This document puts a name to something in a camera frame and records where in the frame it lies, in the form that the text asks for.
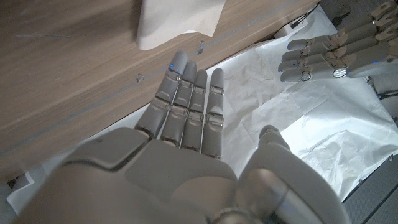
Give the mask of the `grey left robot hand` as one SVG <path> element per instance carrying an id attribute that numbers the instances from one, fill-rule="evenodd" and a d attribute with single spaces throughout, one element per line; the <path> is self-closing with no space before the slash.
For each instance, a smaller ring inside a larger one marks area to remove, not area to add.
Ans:
<path id="1" fill-rule="evenodd" d="M 278 71 L 283 82 L 397 72 L 397 1 L 387 1 L 333 35 L 292 40 Z"/>

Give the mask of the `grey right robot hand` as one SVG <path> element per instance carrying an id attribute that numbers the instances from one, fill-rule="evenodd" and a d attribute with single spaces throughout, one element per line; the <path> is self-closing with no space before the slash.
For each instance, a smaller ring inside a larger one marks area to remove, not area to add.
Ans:
<path id="1" fill-rule="evenodd" d="M 240 175 L 221 159 L 224 72 L 174 55 L 133 128 L 71 153 L 17 223 L 349 223 L 329 184 L 274 126 Z"/>

